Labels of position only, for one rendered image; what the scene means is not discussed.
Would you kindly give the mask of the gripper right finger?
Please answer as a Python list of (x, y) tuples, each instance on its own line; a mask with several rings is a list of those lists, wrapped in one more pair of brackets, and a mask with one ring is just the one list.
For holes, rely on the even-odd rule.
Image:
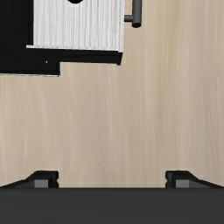
[(166, 188), (221, 188), (221, 185), (198, 179), (189, 171), (166, 171)]

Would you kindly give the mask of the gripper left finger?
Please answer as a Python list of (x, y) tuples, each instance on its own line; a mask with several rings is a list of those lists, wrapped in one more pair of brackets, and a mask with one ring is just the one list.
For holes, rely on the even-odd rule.
[(3, 185), (3, 188), (58, 188), (58, 178), (58, 171), (35, 171), (28, 178)]

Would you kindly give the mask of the open grey drawer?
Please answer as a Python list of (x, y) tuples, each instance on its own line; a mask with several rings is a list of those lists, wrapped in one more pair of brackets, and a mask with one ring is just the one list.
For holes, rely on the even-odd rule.
[(113, 63), (123, 56), (124, 24), (142, 25), (143, 0), (31, 0), (32, 40), (26, 46), (50, 52), (60, 61)]

